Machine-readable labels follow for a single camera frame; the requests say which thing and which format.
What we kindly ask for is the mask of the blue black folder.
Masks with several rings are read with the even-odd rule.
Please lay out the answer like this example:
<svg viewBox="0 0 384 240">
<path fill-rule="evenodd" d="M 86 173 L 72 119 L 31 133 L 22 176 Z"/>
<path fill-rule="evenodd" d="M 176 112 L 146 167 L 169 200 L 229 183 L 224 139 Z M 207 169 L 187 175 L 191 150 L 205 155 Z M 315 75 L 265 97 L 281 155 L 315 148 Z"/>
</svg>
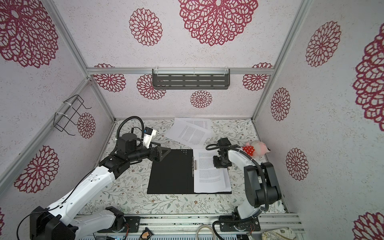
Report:
<svg viewBox="0 0 384 240">
<path fill-rule="evenodd" d="M 192 178 L 193 150 L 173 149 L 161 162 L 153 163 L 148 194 L 196 194 Z"/>
</svg>

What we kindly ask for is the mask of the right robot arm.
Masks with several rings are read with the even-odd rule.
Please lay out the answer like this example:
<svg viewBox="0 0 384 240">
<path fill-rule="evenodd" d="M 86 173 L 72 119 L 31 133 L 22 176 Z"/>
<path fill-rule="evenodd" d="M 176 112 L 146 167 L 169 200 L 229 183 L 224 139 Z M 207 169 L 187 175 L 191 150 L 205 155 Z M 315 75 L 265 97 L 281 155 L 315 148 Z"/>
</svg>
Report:
<svg viewBox="0 0 384 240">
<path fill-rule="evenodd" d="M 261 213 L 268 212 L 270 205 L 282 199 L 278 178 L 271 163 L 258 163 L 239 145 L 232 145 L 228 138 L 205 147 L 207 151 L 218 151 L 213 157 L 214 167 L 224 169 L 235 165 L 244 171 L 246 200 L 235 207 L 229 223 L 250 222 Z"/>
</svg>

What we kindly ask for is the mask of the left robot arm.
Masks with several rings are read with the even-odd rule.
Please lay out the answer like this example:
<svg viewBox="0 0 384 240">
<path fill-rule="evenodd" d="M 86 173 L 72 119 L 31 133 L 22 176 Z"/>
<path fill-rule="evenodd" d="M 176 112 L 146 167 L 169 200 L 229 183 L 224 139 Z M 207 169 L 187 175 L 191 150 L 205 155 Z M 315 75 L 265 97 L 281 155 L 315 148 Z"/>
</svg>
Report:
<svg viewBox="0 0 384 240">
<path fill-rule="evenodd" d="M 61 199 L 47 208 L 37 207 L 26 218 L 30 223 L 31 240 L 78 240 L 100 230 L 122 232 L 127 224 L 125 215 L 115 207 L 76 219 L 79 211 L 104 187 L 114 182 L 131 165 L 148 159 L 160 162 L 171 152 L 151 137 L 143 139 L 133 133 L 117 138 L 115 150 Z"/>
</svg>

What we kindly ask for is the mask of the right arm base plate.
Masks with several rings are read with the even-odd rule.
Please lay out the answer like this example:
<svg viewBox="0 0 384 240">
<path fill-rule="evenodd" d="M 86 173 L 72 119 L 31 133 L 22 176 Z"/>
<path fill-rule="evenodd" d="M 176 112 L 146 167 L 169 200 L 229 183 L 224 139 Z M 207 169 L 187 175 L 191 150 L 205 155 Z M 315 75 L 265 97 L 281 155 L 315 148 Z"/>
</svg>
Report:
<svg viewBox="0 0 384 240">
<path fill-rule="evenodd" d="M 258 218 L 250 220 L 234 220 L 233 216 L 219 216 L 221 232 L 258 232 L 261 225 Z"/>
</svg>

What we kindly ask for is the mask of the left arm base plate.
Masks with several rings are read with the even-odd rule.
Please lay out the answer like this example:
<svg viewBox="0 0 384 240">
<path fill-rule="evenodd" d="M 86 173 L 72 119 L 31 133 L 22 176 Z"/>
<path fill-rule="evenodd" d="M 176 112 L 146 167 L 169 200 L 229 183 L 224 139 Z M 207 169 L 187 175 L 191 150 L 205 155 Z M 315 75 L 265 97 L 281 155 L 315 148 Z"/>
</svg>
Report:
<svg viewBox="0 0 384 240">
<path fill-rule="evenodd" d="M 108 232 L 114 233 L 137 233 L 140 225 L 141 217 L 125 216 L 124 213 L 115 207 L 107 207 L 107 211 L 111 212 L 115 218 L 112 226 L 107 229 Z"/>
</svg>

